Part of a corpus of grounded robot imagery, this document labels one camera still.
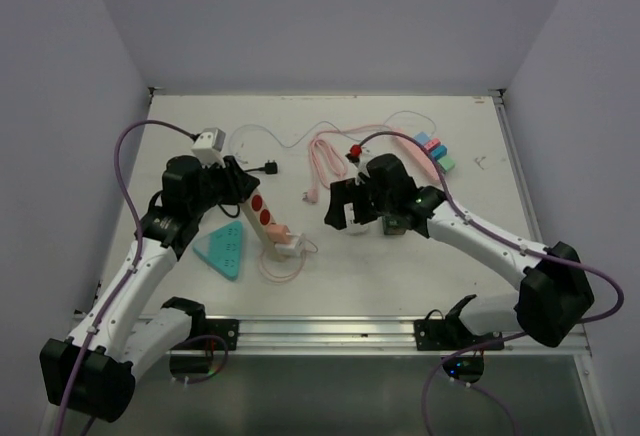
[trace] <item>red circle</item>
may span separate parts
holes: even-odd
[[[262,196],[256,194],[251,198],[251,209],[254,211],[260,211],[260,208],[262,208]]]
[[[271,221],[271,213],[268,209],[263,209],[260,213],[260,223],[262,223],[263,226],[266,226],[269,224],[269,221]]]

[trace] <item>table top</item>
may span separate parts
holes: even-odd
[[[456,167],[447,175],[454,197],[478,216],[515,234],[531,238],[516,179],[512,171],[493,101],[489,97],[459,96],[156,96],[149,118],[177,124],[192,132],[220,127],[229,135],[245,124],[269,128],[290,144],[315,123],[327,120],[341,129],[389,121],[407,134],[420,131],[448,147]],[[411,113],[417,112],[426,116]],[[307,145],[311,136],[291,149],[282,148],[264,131],[242,130],[234,137],[233,152],[246,168],[276,160],[277,175],[258,173],[260,190],[278,222],[304,232],[319,247],[310,254],[292,282],[274,285],[258,270],[261,246],[245,223],[240,275],[228,281],[188,248],[160,283],[145,307],[154,314],[172,296],[193,299],[207,314],[227,316],[405,316],[431,309],[448,310],[468,294],[494,295],[513,291],[497,274],[458,250],[415,233],[384,236],[380,221],[365,234],[343,234],[326,226],[323,218],[329,193],[321,188],[319,202],[302,201],[310,185]],[[353,141],[328,135],[341,153]],[[405,161],[419,185],[428,184],[390,138],[368,144],[374,154],[395,152]],[[190,154],[190,141],[165,128],[147,127],[133,168],[129,189],[141,213],[161,187],[166,161]],[[350,168],[350,176],[355,168]],[[219,209],[205,215],[198,238],[228,224]],[[133,239],[133,221],[123,205],[103,274],[103,287],[122,264]],[[297,261],[268,265],[286,273]]]

